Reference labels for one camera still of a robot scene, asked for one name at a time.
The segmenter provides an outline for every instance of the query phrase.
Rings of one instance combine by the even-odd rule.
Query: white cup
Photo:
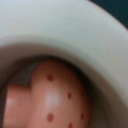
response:
[[[120,23],[85,0],[1,1],[0,13],[1,90],[26,60],[60,57],[94,83],[91,127],[128,127],[128,36]]]

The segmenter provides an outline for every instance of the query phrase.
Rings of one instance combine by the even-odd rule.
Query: egg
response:
[[[78,74],[57,60],[39,63],[30,78],[28,128],[89,128],[91,107]]]
[[[30,88],[10,83],[7,89],[3,128],[26,128],[30,105]]]
[[[39,62],[29,85],[10,84],[4,128],[89,128],[91,105],[77,72],[56,59]]]

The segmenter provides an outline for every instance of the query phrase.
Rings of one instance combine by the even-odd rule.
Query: white ceramic surface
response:
[[[0,1],[0,84],[17,60],[42,54],[95,82],[108,118],[93,128],[128,127],[128,32],[119,22],[85,0]]]

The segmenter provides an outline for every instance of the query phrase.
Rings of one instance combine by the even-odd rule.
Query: pink egg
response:
[[[24,85],[9,84],[3,128],[26,128],[30,105],[30,88]]]
[[[91,107],[82,83],[68,65],[46,60],[31,79],[32,113],[28,128],[88,128]]]
[[[89,128],[91,105],[69,65],[42,61],[29,83],[9,85],[3,128]]]

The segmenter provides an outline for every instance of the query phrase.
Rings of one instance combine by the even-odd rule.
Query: red dot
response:
[[[48,116],[47,116],[47,120],[48,120],[49,122],[52,122],[53,119],[54,119],[54,115],[53,115],[52,113],[49,113]]]
[[[49,75],[47,75],[47,79],[48,79],[48,81],[53,81],[54,80],[54,77],[49,74]]]
[[[84,119],[84,114],[81,114],[81,120],[83,120]]]
[[[68,128],[73,128],[73,124],[69,123]]]
[[[72,94],[68,93],[68,99],[71,99],[71,98],[72,98]]]

